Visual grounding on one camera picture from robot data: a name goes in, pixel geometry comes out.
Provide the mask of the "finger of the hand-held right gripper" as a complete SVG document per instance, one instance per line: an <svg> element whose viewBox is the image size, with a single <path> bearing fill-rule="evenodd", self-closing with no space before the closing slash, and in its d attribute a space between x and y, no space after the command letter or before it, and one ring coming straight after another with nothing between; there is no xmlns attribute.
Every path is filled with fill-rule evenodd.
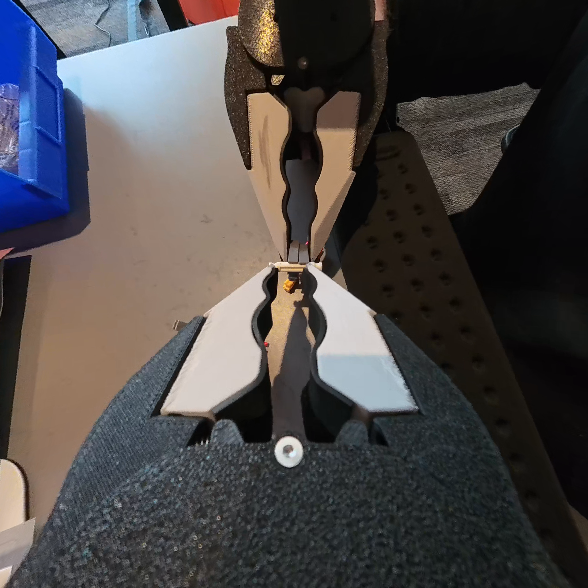
<svg viewBox="0 0 588 588"><path fill-rule="evenodd" d="M285 213L289 187L283 154L291 134L288 107L269 92L247 97L251 169L254 188L270 236L280 256L288 255L289 221Z"/></svg>
<svg viewBox="0 0 588 588"><path fill-rule="evenodd" d="M310 231L311 259L316 259L325 246L356 175L353 161L360 100L357 92L339 91L317 113L321 166L315 184L317 210Z"/></svg>

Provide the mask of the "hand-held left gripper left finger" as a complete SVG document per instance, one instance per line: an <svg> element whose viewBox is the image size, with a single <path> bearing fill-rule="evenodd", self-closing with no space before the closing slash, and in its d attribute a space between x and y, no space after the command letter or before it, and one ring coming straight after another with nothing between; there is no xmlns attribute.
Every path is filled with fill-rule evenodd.
<svg viewBox="0 0 588 588"><path fill-rule="evenodd" d="M266 338L277 268L267 266L204 314L204 322L180 366L162 414L222 419L240 400L244 418L263 415L270 404Z"/></svg>

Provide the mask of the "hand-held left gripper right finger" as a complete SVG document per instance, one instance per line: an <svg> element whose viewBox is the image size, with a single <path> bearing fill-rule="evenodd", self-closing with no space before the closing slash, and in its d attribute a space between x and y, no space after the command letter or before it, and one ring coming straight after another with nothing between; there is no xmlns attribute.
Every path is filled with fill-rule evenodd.
<svg viewBox="0 0 588 588"><path fill-rule="evenodd" d="M315 339L309 397L320 422L417 413L376 312L313 264L304 268L302 282Z"/></svg>

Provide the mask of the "blue plastic bin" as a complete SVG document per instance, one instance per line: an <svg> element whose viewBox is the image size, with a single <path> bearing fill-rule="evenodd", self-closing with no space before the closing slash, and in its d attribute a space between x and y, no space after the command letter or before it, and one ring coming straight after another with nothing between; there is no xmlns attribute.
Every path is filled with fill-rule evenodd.
<svg viewBox="0 0 588 588"><path fill-rule="evenodd" d="M56 48L13 1L1 1L1 84L19 89L18 173L1 170L4 233L70 211Z"/></svg>

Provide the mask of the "instruction sheet on white stand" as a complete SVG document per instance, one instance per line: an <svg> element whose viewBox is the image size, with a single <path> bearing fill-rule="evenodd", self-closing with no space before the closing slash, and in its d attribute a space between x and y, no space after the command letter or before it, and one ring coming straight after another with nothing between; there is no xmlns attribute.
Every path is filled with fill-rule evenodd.
<svg viewBox="0 0 588 588"><path fill-rule="evenodd" d="M26 484L20 468L1 459L1 532L26 521Z"/></svg>

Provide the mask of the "clear plastic bag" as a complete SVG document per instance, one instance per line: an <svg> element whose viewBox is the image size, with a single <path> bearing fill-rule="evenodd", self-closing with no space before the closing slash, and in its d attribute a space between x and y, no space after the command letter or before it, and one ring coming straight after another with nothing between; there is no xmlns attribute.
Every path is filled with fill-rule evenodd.
<svg viewBox="0 0 588 588"><path fill-rule="evenodd" d="M1 169L19 171L19 87L1 84Z"/></svg>

